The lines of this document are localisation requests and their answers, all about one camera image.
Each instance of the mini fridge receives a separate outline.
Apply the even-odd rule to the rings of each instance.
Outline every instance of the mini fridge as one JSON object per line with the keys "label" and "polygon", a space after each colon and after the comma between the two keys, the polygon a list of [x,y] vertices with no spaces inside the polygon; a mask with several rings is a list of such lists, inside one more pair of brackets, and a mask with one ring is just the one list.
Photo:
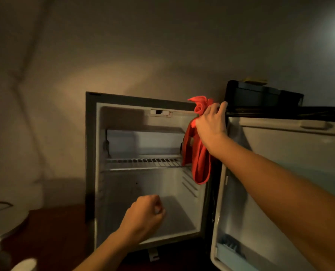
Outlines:
{"label": "mini fridge", "polygon": [[[314,270],[218,160],[206,184],[193,181],[180,146],[194,108],[86,92],[89,253],[139,196],[158,194],[166,218],[137,249],[201,237],[221,270]],[[234,141],[335,195],[335,108],[228,107],[226,119]]]}

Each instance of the hand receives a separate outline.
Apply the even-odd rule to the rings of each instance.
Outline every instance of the hand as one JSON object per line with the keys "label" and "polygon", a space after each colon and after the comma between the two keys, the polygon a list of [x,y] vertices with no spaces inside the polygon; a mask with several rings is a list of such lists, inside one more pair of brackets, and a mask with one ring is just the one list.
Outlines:
{"label": "hand", "polygon": [[158,195],[138,197],[126,211],[116,233],[128,246],[136,246],[156,232],[165,215],[166,210]]}
{"label": "hand", "polygon": [[195,120],[202,143],[209,153],[216,158],[219,158],[221,139],[227,137],[225,123],[227,105],[228,103],[225,101],[221,105],[214,103],[205,110],[202,116]]}

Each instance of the fridge shelf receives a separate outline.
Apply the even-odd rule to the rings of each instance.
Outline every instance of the fridge shelf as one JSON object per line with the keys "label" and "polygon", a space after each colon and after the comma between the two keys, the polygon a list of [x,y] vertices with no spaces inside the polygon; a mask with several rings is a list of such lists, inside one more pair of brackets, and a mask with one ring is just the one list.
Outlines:
{"label": "fridge shelf", "polygon": [[182,165],[182,161],[182,158],[106,159],[103,171],[190,168],[191,164]]}

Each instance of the wall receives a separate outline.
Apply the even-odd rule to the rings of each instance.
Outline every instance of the wall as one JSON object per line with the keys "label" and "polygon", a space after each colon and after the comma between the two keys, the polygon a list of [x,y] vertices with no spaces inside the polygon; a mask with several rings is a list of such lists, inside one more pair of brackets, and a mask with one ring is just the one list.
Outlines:
{"label": "wall", "polygon": [[13,90],[43,1],[0,0],[0,199],[83,201],[85,91],[221,100],[253,76],[335,105],[335,0],[51,0]]}

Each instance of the red towel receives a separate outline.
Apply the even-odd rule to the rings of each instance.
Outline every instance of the red towel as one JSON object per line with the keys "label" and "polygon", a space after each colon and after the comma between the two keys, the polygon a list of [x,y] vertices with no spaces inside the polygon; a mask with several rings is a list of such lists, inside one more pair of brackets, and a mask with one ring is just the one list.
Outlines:
{"label": "red towel", "polygon": [[[200,116],[204,114],[206,108],[214,103],[213,99],[206,99],[205,96],[197,96],[189,99],[196,103],[195,113]],[[197,184],[206,183],[210,177],[211,156],[206,147],[202,144],[193,119],[185,132],[182,155],[183,165],[192,163],[192,176]],[[190,139],[194,138],[194,143],[190,146]]]}

